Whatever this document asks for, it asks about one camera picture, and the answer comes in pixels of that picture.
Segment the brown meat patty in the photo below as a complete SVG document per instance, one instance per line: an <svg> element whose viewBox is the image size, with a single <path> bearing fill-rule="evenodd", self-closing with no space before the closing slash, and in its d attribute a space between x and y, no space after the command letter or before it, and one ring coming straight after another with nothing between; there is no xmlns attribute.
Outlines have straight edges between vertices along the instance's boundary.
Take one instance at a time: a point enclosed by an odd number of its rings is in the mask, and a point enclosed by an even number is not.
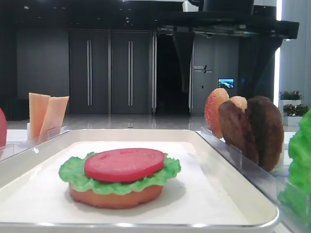
<svg viewBox="0 0 311 233"><path fill-rule="evenodd" d="M255 96L247 100L245 111L255 137L259 166L273 170L279 162L284 141L282 115L267 97Z"/></svg>
<svg viewBox="0 0 311 233"><path fill-rule="evenodd" d="M218 114L225 142L240 149L245 157L258 164L259 152L251 124L244 111L228 100L219 106Z"/></svg>

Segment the red tomato slice on tray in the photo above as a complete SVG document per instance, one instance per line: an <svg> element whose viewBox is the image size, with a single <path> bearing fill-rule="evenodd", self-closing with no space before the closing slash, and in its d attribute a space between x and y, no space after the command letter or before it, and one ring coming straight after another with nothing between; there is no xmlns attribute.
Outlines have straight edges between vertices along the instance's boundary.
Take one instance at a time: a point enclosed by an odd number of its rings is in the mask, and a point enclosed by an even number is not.
<svg viewBox="0 0 311 233"><path fill-rule="evenodd" d="M159 150L128 148L103 151L86 159L85 175L104 182L133 182L153 175L164 167Z"/></svg>

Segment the orange cheese slice inner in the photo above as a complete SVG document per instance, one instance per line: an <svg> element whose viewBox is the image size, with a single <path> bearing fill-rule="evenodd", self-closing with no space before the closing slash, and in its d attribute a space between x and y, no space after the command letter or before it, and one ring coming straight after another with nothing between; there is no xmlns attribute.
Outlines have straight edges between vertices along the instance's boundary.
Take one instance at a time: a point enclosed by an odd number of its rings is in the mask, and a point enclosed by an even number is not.
<svg viewBox="0 0 311 233"><path fill-rule="evenodd" d="M49 99L46 114L40 130L40 136L52 129L61 128L69 96L65 97L51 97Z"/></svg>

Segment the orange cheese slice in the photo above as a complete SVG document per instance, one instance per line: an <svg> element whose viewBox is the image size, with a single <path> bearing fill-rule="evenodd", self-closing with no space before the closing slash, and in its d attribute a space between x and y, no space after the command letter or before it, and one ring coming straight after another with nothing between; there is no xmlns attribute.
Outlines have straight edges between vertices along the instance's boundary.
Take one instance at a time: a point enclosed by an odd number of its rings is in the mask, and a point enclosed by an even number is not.
<svg viewBox="0 0 311 233"><path fill-rule="evenodd" d="M69 96L65 97L51 97L49 99L46 114L40 130L40 136L52 129L61 128Z"/></svg>
<svg viewBox="0 0 311 233"><path fill-rule="evenodd" d="M50 95L29 93L29 117L31 138L40 135L46 110L49 104Z"/></svg>

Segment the orange cheese slice outer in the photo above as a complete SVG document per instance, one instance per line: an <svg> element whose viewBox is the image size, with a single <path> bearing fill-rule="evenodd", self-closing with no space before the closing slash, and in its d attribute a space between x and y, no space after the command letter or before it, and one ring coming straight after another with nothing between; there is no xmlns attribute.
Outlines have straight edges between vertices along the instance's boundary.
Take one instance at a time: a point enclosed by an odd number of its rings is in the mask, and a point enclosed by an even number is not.
<svg viewBox="0 0 311 233"><path fill-rule="evenodd" d="M49 104L50 95L29 93L29 117L31 138L40 135L46 110Z"/></svg>

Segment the red tomato slice upright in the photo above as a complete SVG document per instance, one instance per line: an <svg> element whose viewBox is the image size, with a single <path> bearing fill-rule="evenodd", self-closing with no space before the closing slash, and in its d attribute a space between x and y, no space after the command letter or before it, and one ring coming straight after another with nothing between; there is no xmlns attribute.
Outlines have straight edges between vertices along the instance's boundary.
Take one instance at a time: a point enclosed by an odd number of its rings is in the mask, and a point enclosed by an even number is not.
<svg viewBox="0 0 311 233"><path fill-rule="evenodd" d="M0 147L6 145L7 121L2 109L0 109Z"/></svg>

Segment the green lettuce leaf upright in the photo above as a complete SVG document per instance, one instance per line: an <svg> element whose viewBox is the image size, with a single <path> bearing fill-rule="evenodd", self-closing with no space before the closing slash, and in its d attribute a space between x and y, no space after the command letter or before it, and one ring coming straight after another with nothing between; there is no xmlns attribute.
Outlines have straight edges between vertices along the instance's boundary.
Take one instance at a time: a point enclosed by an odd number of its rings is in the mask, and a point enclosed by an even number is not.
<svg viewBox="0 0 311 233"><path fill-rule="evenodd" d="M289 140L289 184L280 192L282 205L311 222L311 112L299 122L298 132Z"/></svg>

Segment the bun slice outer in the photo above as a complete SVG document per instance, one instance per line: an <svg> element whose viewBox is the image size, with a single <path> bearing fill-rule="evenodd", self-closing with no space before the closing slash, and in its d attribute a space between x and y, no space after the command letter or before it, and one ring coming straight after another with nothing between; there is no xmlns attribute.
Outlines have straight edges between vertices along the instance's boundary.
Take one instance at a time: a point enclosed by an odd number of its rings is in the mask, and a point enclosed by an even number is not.
<svg viewBox="0 0 311 233"><path fill-rule="evenodd" d="M232 101L237 107L241 108L243 111L246 110L247 100L245 97L233 96L229 100Z"/></svg>

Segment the bottom bun on tray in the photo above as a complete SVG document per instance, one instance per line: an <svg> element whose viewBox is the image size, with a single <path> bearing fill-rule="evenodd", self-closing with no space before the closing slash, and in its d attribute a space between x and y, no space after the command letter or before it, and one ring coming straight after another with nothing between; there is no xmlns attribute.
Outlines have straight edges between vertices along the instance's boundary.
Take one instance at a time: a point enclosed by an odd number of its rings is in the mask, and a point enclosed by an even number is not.
<svg viewBox="0 0 311 233"><path fill-rule="evenodd" d="M155 200L162 192L162 185L151 185L142 191L132 191L125 195L96 194L92 190L79 192L69 183L69 193L74 201L103 209L130 209Z"/></svg>

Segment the white metal tray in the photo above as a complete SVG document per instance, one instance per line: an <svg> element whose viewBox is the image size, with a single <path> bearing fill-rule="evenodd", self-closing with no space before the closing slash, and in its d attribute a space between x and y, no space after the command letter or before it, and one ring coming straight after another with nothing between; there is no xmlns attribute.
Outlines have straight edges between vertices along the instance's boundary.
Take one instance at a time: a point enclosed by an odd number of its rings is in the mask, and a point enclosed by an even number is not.
<svg viewBox="0 0 311 233"><path fill-rule="evenodd" d="M210 143L190 130L73 130L70 142L38 165L0 165L3 233L271 233L279 209ZM144 148L165 154L164 167L133 182L85 175L87 158ZM73 189L125 195L162 185L153 201L103 209L74 201Z"/></svg>

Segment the potted plants in planter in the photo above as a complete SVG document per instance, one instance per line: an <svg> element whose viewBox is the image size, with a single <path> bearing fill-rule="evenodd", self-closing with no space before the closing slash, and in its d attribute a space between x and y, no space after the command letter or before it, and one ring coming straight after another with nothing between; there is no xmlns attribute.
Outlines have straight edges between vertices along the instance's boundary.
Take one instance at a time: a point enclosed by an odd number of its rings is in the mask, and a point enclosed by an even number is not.
<svg viewBox="0 0 311 233"><path fill-rule="evenodd" d="M302 102L302 94L299 91L281 91L279 93L278 108L282 115L282 122L286 126L297 126L301 119L296 113L296 107Z"/></svg>

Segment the bun slice near rail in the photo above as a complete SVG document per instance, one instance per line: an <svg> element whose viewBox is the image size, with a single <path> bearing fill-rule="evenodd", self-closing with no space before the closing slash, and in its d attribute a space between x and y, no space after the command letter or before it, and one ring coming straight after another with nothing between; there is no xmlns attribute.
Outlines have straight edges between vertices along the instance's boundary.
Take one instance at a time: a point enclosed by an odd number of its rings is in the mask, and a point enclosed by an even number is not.
<svg viewBox="0 0 311 233"><path fill-rule="evenodd" d="M216 88L208 96L205 104L204 117L207 127L217 138L223 137L222 130L219 124L218 109L222 103L228 100L229 95L227 91L224 88Z"/></svg>

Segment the wall display screen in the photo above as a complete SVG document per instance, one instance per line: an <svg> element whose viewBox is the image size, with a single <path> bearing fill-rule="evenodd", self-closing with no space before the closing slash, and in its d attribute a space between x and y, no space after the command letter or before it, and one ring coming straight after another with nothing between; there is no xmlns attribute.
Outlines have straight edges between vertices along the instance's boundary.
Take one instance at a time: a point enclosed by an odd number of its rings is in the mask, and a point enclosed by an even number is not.
<svg viewBox="0 0 311 233"><path fill-rule="evenodd" d="M234 79L218 79L218 88L233 89Z"/></svg>

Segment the clear left acrylic rail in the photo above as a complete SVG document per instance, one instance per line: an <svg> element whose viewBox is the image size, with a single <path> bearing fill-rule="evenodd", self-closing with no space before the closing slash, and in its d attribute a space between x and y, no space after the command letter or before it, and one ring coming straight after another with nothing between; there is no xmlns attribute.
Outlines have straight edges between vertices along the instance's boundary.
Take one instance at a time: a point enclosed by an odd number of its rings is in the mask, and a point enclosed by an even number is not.
<svg viewBox="0 0 311 233"><path fill-rule="evenodd" d="M67 133L67 128L54 129L41 138L13 144L0 150L0 164L22 163L27 165L38 165L46 159L51 158L55 153L68 145L70 140L63 134Z"/></svg>

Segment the clear acrylic rail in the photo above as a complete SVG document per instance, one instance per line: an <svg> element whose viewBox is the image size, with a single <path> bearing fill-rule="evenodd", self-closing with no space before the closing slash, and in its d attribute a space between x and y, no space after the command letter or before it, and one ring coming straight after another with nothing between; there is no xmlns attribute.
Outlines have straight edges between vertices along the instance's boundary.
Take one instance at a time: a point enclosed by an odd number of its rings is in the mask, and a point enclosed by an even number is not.
<svg viewBox="0 0 311 233"><path fill-rule="evenodd" d="M285 132L285 143L276 168L267 172L251 162L234 146L216 138L202 127L198 131L226 160L244 175L259 191L280 210L281 223L276 233L309 233L311 231L311 198L304 190L290 183L288 143L295 132Z"/></svg>
<svg viewBox="0 0 311 233"><path fill-rule="evenodd" d="M63 134L67 133L67 128L54 129L41 138L13 144L0 150L0 164L22 163L27 165L38 165L46 159L51 158L55 153L68 145L70 140Z"/></svg>

